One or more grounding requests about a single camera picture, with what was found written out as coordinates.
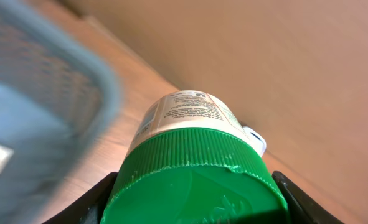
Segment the plastic bottle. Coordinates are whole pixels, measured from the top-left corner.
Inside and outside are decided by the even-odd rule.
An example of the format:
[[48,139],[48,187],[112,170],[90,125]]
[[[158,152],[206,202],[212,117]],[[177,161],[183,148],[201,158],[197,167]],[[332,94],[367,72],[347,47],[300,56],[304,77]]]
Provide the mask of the plastic bottle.
[[228,107],[200,91],[161,98],[128,149],[101,223],[286,223],[287,204]]

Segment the table surface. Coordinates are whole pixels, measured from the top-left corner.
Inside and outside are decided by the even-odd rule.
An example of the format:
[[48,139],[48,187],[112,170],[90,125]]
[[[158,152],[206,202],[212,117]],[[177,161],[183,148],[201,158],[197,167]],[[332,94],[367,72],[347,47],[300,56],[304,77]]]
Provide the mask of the table surface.
[[[98,54],[118,74],[124,104],[111,128],[97,141],[65,178],[52,200],[35,223],[42,223],[83,195],[107,174],[117,171],[131,139],[146,110],[160,97],[178,89],[157,74],[119,40],[109,35],[91,17],[77,18],[53,1],[29,1],[41,14],[69,33],[76,41]],[[299,185],[325,209],[345,223],[362,223],[358,217],[337,204],[268,153],[263,156],[270,172],[279,170]]]

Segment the laundry basket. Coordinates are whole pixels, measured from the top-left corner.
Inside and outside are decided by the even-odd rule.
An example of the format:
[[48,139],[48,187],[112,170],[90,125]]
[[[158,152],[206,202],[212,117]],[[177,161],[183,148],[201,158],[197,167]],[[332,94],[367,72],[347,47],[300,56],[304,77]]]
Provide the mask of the laundry basket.
[[113,121],[115,74],[19,1],[0,0],[0,223],[29,223]]

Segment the green lid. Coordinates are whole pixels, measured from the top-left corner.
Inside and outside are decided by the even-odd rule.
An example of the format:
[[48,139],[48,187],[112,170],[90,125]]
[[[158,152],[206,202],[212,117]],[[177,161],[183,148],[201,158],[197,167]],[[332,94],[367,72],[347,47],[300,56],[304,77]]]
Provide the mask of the green lid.
[[288,223],[260,156],[222,131],[184,128],[142,142],[125,159],[103,214],[110,223]]

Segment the brown wall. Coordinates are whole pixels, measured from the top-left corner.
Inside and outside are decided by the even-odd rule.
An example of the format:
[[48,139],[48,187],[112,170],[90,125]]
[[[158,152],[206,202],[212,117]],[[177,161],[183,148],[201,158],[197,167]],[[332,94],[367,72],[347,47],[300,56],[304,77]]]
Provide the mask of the brown wall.
[[181,89],[209,92],[368,222],[368,0],[91,0]]

